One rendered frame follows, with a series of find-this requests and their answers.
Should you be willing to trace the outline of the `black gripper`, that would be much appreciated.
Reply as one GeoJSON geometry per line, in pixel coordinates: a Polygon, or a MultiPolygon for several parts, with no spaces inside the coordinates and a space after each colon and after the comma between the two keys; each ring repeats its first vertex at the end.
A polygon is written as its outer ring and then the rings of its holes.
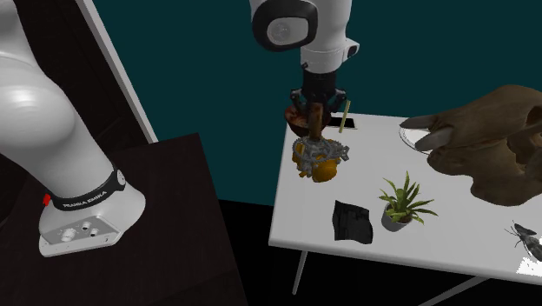
{"type": "Polygon", "coordinates": [[[330,112],[337,112],[341,105],[347,100],[347,93],[344,90],[336,89],[336,72],[313,73],[303,70],[303,81],[301,89],[290,90],[290,100],[298,113],[306,112],[306,105],[302,102],[302,96],[308,102],[327,103],[330,112]]]}

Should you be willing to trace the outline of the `yellow-green stick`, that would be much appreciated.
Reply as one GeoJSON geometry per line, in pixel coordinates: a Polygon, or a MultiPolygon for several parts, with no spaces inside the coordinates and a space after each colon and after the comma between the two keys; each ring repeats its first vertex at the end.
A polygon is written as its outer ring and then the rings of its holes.
{"type": "Polygon", "coordinates": [[[346,123],[346,120],[347,120],[347,114],[348,114],[350,105],[351,105],[351,101],[346,100],[345,109],[343,111],[343,115],[342,115],[341,122],[340,122],[339,133],[342,133],[343,130],[344,130],[344,126],[345,126],[345,123],[346,123]]]}

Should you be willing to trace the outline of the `brown bowl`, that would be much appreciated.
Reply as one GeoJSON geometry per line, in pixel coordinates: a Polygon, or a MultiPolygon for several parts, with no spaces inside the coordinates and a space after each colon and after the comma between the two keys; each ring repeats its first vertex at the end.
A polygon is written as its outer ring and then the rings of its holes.
{"type": "Polygon", "coordinates": [[[320,103],[309,104],[305,113],[298,113],[291,104],[284,112],[289,128],[299,137],[308,136],[311,140],[321,138],[321,132],[331,119],[320,103]]]}

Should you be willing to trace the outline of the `black flat rectangle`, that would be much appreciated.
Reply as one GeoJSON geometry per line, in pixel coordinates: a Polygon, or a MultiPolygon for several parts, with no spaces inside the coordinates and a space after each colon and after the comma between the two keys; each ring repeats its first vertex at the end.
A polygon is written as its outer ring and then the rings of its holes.
{"type": "MultiPolygon", "coordinates": [[[[342,124],[342,118],[341,117],[332,117],[329,121],[329,123],[327,124],[329,127],[335,127],[335,128],[339,128],[342,124]]],[[[353,118],[351,117],[347,117],[345,119],[345,122],[344,122],[344,125],[343,125],[343,128],[344,129],[356,129],[356,126],[355,126],[355,121],[353,120],[353,118]]]]}

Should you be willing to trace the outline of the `yellow cup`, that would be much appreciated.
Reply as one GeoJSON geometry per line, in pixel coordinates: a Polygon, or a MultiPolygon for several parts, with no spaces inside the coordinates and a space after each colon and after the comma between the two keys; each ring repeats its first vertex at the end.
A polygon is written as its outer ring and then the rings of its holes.
{"type": "Polygon", "coordinates": [[[292,145],[292,161],[300,177],[311,178],[315,183],[324,183],[337,174],[340,163],[340,143],[321,138],[312,141],[308,137],[298,138],[292,145]]]}

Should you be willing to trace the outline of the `white plate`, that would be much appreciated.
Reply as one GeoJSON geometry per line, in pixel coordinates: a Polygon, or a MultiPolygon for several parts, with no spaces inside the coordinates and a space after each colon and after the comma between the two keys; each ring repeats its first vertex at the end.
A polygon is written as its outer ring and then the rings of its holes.
{"type": "Polygon", "coordinates": [[[400,139],[403,141],[404,144],[406,144],[408,147],[410,147],[413,150],[416,150],[420,153],[429,155],[432,151],[431,150],[418,150],[415,147],[415,144],[422,139],[423,137],[430,134],[430,131],[428,129],[405,129],[400,127],[399,129],[399,135],[400,139]]]}

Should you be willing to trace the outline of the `black crumpled cloth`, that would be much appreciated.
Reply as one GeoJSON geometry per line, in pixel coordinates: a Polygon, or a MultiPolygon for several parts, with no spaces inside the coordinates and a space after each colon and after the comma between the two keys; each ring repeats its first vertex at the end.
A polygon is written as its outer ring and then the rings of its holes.
{"type": "Polygon", "coordinates": [[[368,209],[336,200],[332,216],[334,240],[371,244],[373,226],[369,217],[368,209]]]}

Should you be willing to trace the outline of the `green plant in grey pot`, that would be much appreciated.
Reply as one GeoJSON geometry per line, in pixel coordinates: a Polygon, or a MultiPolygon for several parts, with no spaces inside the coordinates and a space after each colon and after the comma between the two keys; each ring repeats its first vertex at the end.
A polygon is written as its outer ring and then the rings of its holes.
{"type": "Polygon", "coordinates": [[[379,199],[384,201],[384,209],[381,217],[382,226],[390,231],[397,232],[407,226],[411,221],[416,221],[425,224],[425,221],[420,217],[420,214],[428,214],[438,216],[432,210],[425,208],[426,205],[433,202],[430,200],[418,200],[420,194],[420,184],[410,180],[409,172],[405,174],[405,181],[399,188],[391,180],[385,178],[385,181],[391,186],[393,193],[388,194],[384,190],[381,191],[379,199]]]}

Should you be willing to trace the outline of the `brown horned animal skull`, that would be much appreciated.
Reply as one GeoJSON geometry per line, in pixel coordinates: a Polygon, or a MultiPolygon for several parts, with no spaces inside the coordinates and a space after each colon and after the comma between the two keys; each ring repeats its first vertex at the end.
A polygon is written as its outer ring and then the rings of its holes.
{"type": "Polygon", "coordinates": [[[503,85],[438,114],[410,117],[404,129],[429,133],[414,145],[448,176],[469,176],[471,193],[500,206],[542,195],[542,92],[503,85]]]}

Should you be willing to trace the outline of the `white table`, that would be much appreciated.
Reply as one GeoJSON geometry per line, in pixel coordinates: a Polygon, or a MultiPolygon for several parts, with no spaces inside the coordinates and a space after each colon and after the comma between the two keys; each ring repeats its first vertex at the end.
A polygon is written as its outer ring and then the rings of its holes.
{"type": "Polygon", "coordinates": [[[508,302],[542,306],[542,262],[531,259],[510,234],[518,223],[542,240],[542,196],[511,208],[479,200],[470,192],[469,177],[434,171],[423,153],[401,140],[396,116],[356,114],[353,128],[327,127],[323,136],[345,144],[348,160],[339,165],[335,178],[315,183],[300,177],[292,161],[295,135],[285,132],[270,245],[502,279],[508,302]],[[426,213],[392,232],[381,223],[382,196],[405,181],[420,185],[426,213]],[[369,210],[371,243],[334,239],[337,202],[369,210]]]}

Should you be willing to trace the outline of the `dark robot stand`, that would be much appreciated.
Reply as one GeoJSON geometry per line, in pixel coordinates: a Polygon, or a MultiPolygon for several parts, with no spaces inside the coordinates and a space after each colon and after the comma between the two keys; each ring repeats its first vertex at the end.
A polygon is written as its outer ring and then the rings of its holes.
{"type": "Polygon", "coordinates": [[[0,231],[0,306],[248,306],[200,137],[112,160],[145,195],[141,218],[113,246],[46,258],[29,178],[0,231]]]}

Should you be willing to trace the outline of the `grey insect figure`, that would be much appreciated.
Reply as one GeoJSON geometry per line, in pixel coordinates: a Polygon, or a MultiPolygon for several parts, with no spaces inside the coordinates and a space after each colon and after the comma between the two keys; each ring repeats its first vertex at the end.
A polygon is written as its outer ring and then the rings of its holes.
{"type": "Polygon", "coordinates": [[[537,238],[537,232],[515,222],[510,226],[510,229],[506,229],[506,232],[518,238],[514,247],[521,244],[529,256],[542,262],[542,242],[537,238]]]}

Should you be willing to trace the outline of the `white door frame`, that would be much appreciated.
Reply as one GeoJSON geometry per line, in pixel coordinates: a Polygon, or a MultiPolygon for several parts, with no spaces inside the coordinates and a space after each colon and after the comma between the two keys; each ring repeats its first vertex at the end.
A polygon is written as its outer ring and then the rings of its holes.
{"type": "Polygon", "coordinates": [[[126,98],[128,105],[138,122],[142,133],[148,143],[157,143],[158,138],[153,127],[142,107],[129,76],[124,69],[122,61],[117,54],[116,48],[112,43],[102,19],[96,9],[93,0],[76,0],[76,4],[83,14],[86,24],[89,26],[93,37],[95,38],[108,66],[110,67],[119,87],[126,98]]]}

